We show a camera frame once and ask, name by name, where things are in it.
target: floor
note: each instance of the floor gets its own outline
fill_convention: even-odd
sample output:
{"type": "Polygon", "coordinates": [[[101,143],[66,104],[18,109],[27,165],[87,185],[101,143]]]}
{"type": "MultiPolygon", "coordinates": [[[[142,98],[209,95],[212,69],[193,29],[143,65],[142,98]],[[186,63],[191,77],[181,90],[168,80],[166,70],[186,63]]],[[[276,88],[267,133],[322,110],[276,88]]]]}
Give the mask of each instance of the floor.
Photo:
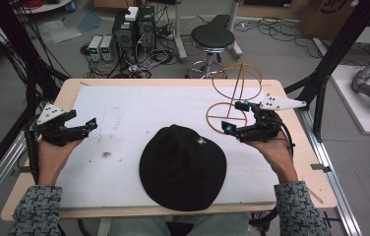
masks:
{"type": "MultiPolygon", "coordinates": [[[[56,10],[48,14],[38,14],[36,19],[39,23],[63,20],[67,28],[77,28],[80,22],[90,17],[93,9],[85,7],[75,13],[68,14],[64,10],[56,10]]],[[[53,52],[62,66],[73,78],[82,78],[89,71],[88,62],[80,53],[80,48],[86,42],[91,41],[93,35],[111,33],[112,15],[99,13],[103,21],[96,22],[96,26],[81,31],[82,36],[70,40],[46,45],[53,52]]],[[[190,29],[198,24],[191,23],[199,21],[197,18],[183,20],[183,28],[190,29]]],[[[298,39],[295,41],[281,41],[272,39],[270,35],[261,33],[258,29],[248,29],[240,26],[234,32],[238,44],[243,50],[243,59],[246,63],[256,66],[262,73],[264,79],[279,80],[284,87],[289,86],[309,74],[311,74],[320,62],[318,49],[310,40],[298,39]]],[[[283,27],[285,32],[299,33],[297,29],[283,27]]],[[[185,71],[194,61],[205,57],[205,54],[190,44],[189,37],[183,36],[188,60],[173,65],[163,65],[152,69],[152,78],[184,78],[185,71]]],[[[38,48],[41,55],[38,39],[33,44],[38,48]]],[[[361,49],[363,45],[355,45],[351,48],[342,64],[364,64],[370,61],[370,54],[361,49]]],[[[235,56],[231,53],[222,53],[222,65],[235,62],[235,56]]],[[[7,59],[0,53],[0,142],[18,116],[25,108],[25,87],[7,59]]],[[[354,216],[356,217],[361,233],[370,235],[370,136],[362,135],[348,113],[334,85],[329,82],[326,96],[326,104],[323,116],[322,138],[327,152],[332,160],[344,193],[350,203],[354,216]]],[[[0,188],[0,212],[10,194],[17,179],[16,172],[6,178],[0,188]]],[[[339,218],[333,209],[321,210],[328,217],[339,218]]],[[[0,218],[0,235],[5,235],[10,222],[2,221],[0,218]]],[[[334,235],[343,235],[341,224],[331,222],[334,235]]],[[[94,234],[97,232],[98,220],[85,220],[87,230],[94,234]]],[[[62,227],[68,235],[82,235],[76,220],[63,220],[62,227]]],[[[255,228],[250,228],[250,235],[260,235],[255,228]]],[[[268,235],[278,235],[278,220],[274,220],[268,235]]]]}

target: black box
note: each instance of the black box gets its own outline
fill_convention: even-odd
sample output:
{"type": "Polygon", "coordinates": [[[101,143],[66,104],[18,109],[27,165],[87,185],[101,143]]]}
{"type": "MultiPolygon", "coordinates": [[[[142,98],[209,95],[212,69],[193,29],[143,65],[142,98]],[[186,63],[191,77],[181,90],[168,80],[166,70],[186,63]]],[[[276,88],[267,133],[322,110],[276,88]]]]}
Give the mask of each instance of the black box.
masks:
{"type": "Polygon", "coordinates": [[[137,25],[142,49],[146,51],[156,49],[154,6],[139,8],[137,25]]]}
{"type": "Polygon", "coordinates": [[[115,16],[112,36],[114,37],[118,57],[120,60],[128,60],[136,64],[136,46],[138,32],[136,22],[125,20],[126,11],[119,12],[115,16]]]}

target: patterned sleeve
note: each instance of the patterned sleeve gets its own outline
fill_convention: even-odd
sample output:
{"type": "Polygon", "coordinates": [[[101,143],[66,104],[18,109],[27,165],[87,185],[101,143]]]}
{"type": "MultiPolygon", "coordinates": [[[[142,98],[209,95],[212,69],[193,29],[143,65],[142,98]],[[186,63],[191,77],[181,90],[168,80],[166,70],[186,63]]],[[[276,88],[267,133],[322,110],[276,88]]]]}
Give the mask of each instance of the patterned sleeve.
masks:
{"type": "Polygon", "coordinates": [[[62,188],[31,186],[14,211],[8,235],[60,235],[58,228],[62,188]]]}
{"type": "Polygon", "coordinates": [[[331,235],[304,181],[275,185],[280,235],[331,235]]]}

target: hand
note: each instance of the hand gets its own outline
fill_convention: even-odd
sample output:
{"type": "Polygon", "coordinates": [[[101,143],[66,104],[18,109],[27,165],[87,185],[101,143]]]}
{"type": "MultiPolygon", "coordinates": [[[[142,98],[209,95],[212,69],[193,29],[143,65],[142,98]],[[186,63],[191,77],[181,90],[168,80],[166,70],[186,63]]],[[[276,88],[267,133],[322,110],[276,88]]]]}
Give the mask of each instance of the hand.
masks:
{"type": "Polygon", "coordinates": [[[277,174],[280,183],[289,183],[298,181],[295,167],[288,150],[287,143],[282,132],[277,137],[266,143],[264,142],[247,142],[253,148],[256,148],[277,174]]]}
{"type": "Polygon", "coordinates": [[[46,141],[38,144],[38,181],[37,185],[55,185],[60,171],[65,167],[72,150],[82,140],[73,141],[63,147],[52,145],[46,141]]]}

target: aluminum frame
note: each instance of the aluminum frame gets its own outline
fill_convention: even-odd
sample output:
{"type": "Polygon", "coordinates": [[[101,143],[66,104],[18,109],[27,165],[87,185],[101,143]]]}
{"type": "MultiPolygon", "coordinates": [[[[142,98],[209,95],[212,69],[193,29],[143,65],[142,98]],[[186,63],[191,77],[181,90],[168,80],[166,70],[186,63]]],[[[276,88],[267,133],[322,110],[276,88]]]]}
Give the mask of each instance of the aluminum frame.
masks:
{"type": "Polygon", "coordinates": [[[353,211],[348,203],[347,197],[345,196],[341,187],[336,171],[333,168],[332,162],[330,161],[330,157],[327,154],[326,148],[324,147],[324,144],[319,142],[317,137],[314,135],[314,118],[311,116],[308,110],[295,109],[295,113],[298,116],[302,128],[304,129],[304,132],[307,135],[310,145],[315,151],[319,162],[326,167],[329,166],[332,170],[327,173],[327,178],[329,179],[333,191],[335,192],[336,199],[338,200],[337,210],[346,234],[351,236],[362,235],[353,211]]]}

